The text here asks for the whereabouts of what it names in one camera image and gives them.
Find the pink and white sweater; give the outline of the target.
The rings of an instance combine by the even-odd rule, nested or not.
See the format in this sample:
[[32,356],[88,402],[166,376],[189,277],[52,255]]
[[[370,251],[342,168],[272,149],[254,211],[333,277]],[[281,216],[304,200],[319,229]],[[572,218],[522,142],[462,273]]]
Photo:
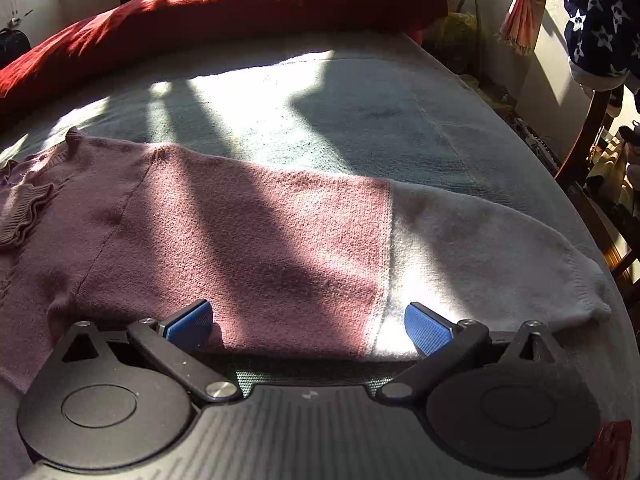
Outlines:
[[214,348],[363,361],[413,357],[413,301],[496,332],[612,312],[597,263],[474,196],[77,130],[2,168],[6,382],[27,388],[77,321],[163,318],[198,298]]

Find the stack of folded clothes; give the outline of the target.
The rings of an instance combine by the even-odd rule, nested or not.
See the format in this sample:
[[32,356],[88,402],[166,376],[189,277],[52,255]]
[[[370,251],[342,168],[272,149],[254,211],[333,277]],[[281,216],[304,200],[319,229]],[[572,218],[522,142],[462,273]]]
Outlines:
[[639,123],[605,130],[606,147],[594,155],[586,179],[589,192],[639,218]]

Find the wooden chair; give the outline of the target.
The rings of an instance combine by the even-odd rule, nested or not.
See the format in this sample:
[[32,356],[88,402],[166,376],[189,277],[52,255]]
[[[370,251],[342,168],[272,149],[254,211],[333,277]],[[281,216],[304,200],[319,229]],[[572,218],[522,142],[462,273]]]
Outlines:
[[610,140],[601,136],[613,122],[610,99],[622,91],[593,93],[577,139],[555,175],[585,216],[612,277],[621,283],[631,280],[631,265],[639,260],[639,188],[631,183],[630,163],[639,137],[626,126]]

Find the green plaid bed blanket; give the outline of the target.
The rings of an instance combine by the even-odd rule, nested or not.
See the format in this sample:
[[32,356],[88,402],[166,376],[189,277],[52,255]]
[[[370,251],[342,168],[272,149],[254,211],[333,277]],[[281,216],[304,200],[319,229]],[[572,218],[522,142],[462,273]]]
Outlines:
[[192,356],[242,398],[196,402],[129,343],[128,325],[144,318],[77,321],[27,388],[1,376],[3,478],[592,479],[596,435],[618,420],[632,426],[626,479],[638,476],[639,351],[596,244],[516,133],[409,38],[296,35],[152,56],[1,122],[16,149],[1,171],[70,130],[512,208],[600,266],[612,312],[565,330],[527,320],[513,332],[442,315],[484,324],[489,342],[416,402],[376,398],[423,359],[414,344],[411,359],[363,361],[206,341]]

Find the yellow green bag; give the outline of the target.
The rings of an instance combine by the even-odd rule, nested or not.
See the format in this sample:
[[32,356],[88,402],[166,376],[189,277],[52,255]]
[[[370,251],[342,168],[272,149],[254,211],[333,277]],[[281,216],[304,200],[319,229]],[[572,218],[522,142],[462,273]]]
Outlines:
[[424,32],[422,47],[453,73],[473,73],[480,57],[476,16],[449,13]]

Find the black bag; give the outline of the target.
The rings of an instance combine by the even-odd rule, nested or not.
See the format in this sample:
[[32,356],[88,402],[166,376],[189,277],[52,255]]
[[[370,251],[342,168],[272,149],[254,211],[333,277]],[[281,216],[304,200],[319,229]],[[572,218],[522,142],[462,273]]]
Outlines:
[[2,28],[0,30],[0,68],[3,70],[31,48],[24,32],[18,29]]

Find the red duvet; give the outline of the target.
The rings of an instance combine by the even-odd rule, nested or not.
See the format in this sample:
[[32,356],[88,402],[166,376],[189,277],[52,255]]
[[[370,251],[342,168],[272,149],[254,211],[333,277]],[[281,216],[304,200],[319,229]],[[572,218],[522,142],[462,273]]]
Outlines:
[[67,26],[1,72],[9,125],[95,76],[209,41],[334,30],[413,35],[448,0],[131,0]]

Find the navy star-pattern garment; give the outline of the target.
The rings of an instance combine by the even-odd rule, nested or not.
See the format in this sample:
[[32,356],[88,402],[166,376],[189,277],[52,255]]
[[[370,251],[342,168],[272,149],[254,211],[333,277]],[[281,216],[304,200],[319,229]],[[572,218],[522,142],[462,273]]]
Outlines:
[[574,81],[593,91],[639,95],[639,0],[564,0]]

